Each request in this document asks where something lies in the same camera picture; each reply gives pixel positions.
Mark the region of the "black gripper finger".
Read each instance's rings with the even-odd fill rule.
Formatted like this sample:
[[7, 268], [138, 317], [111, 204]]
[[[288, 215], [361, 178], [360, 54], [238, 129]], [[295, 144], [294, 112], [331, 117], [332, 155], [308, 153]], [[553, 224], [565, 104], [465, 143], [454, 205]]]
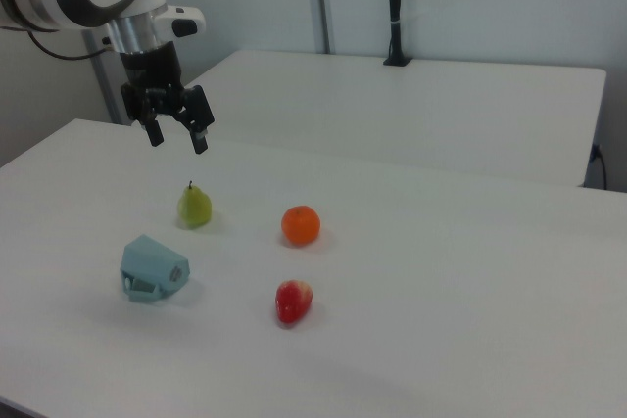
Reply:
[[122, 86], [121, 95], [128, 118], [140, 123], [153, 147], [161, 145], [164, 142], [163, 133], [147, 91], [135, 86]]
[[208, 127], [215, 122], [215, 117], [200, 85], [186, 88], [177, 93], [173, 117], [188, 130], [193, 149], [197, 155], [208, 150], [206, 135]]

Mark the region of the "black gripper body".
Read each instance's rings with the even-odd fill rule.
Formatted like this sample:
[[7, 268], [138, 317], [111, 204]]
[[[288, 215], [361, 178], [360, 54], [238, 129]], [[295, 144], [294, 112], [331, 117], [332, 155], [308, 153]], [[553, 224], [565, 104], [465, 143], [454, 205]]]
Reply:
[[166, 98], [162, 105], [157, 105], [156, 113], [169, 116], [175, 113], [177, 93], [184, 87], [174, 44], [168, 42], [150, 51], [120, 54], [120, 57], [127, 76], [122, 86], [164, 91]]

